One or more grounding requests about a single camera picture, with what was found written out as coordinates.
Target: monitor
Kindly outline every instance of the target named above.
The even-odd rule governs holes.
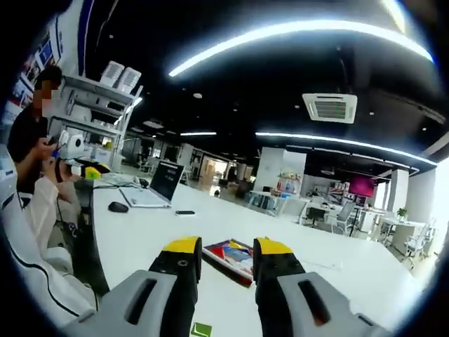
[[[349,193],[372,197],[374,195],[374,181],[367,177],[354,177],[349,185]]]
[[[173,198],[184,170],[183,165],[160,161],[149,186],[169,201]]]

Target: red screen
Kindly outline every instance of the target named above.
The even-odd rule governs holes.
[[[349,193],[372,197],[374,194],[374,181],[366,177],[355,177],[349,185]]]

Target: computer mouse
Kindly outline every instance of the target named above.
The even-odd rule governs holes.
[[[126,213],[129,208],[126,205],[121,204],[120,202],[113,201],[111,204],[109,204],[107,209],[115,213]]]

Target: smartphone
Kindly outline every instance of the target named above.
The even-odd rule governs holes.
[[[193,216],[195,212],[193,211],[176,211],[175,214],[177,216]]]

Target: air conditioner vent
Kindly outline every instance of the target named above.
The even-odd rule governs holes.
[[[302,99],[313,121],[354,123],[357,106],[355,95],[305,93]]]

